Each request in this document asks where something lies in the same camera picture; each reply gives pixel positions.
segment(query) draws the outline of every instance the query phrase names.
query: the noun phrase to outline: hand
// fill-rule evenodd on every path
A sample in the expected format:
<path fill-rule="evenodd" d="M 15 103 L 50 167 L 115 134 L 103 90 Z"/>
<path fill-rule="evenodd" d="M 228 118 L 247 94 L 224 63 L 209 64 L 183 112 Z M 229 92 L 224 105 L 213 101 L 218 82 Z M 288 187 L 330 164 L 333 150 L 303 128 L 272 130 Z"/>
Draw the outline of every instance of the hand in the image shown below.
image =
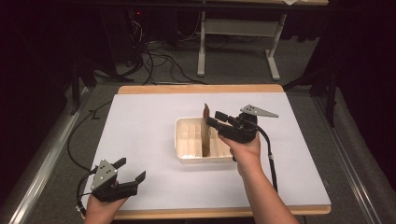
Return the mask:
<path fill-rule="evenodd" d="M 256 133 L 256 137 L 251 142 L 245 144 L 235 142 L 234 140 L 222 135 L 219 135 L 219 139 L 230 147 L 230 152 L 238 163 L 238 172 L 242 177 L 249 174 L 249 172 L 262 172 L 261 142 L 259 133 Z"/>
<path fill-rule="evenodd" d="M 87 204 L 87 212 L 85 215 L 84 224 L 108 224 L 114 219 L 122 205 L 128 198 L 119 199 L 112 203 L 102 203 L 93 195 L 90 195 Z"/>

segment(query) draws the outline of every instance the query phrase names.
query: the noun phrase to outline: white tabletop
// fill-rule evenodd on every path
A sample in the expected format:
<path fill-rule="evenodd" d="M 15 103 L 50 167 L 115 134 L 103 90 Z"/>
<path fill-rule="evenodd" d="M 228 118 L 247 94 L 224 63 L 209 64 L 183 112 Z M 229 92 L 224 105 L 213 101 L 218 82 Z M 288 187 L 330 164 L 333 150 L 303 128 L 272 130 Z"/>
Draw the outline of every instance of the white tabletop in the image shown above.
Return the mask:
<path fill-rule="evenodd" d="M 182 163 L 175 150 L 175 123 L 201 117 L 204 103 L 237 116 L 245 105 L 279 115 L 259 118 L 275 156 L 278 192 L 290 208 L 330 206 L 331 202 L 284 92 L 117 94 L 114 97 L 93 165 L 101 159 L 127 162 L 120 183 L 146 180 L 121 211 L 249 208 L 243 182 L 233 161 Z M 262 138 L 262 164 L 271 180 L 267 145 Z M 85 192 L 89 192 L 92 176 Z"/>

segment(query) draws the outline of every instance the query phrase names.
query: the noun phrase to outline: forearm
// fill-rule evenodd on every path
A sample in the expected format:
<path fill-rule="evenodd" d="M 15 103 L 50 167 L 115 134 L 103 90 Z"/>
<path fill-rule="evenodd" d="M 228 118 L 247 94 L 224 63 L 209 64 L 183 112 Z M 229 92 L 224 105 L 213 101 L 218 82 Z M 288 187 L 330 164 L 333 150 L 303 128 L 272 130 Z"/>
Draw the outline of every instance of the forearm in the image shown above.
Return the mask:
<path fill-rule="evenodd" d="M 257 224 L 298 223 L 262 169 L 243 175 L 247 198 Z"/>

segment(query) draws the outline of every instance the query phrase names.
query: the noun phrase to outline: person's right arm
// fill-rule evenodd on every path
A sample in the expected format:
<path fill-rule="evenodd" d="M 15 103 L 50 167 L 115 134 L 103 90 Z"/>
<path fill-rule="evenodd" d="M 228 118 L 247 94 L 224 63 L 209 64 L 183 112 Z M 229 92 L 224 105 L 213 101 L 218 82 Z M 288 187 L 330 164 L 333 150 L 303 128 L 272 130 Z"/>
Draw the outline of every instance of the person's right arm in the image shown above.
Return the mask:
<path fill-rule="evenodd" d="M 238 172 L 242 176 L 245 191 L 257 224 L 298 223 L 289 208 L 282 202 L 261 163 L 259 134 L 247 144 L 240 144 L 224 136 L 219 138 L 230 147 Z"/>

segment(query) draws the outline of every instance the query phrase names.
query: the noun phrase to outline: person's left hand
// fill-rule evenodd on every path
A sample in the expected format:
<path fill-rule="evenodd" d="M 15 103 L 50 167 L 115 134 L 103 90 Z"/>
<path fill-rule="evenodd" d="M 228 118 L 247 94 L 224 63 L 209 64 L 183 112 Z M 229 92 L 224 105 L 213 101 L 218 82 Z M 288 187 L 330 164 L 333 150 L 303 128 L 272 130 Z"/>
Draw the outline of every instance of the person's left hand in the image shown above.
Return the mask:
<path fill-rule="evenodd" d="M 87 203 L 87 212 L 85 214 L 84 224 L 108 224 L 114 219 L 122 205 L 128 198 L 119 199 L 112 203 L 102 203 L 93 195 L 90 195 Z"/>

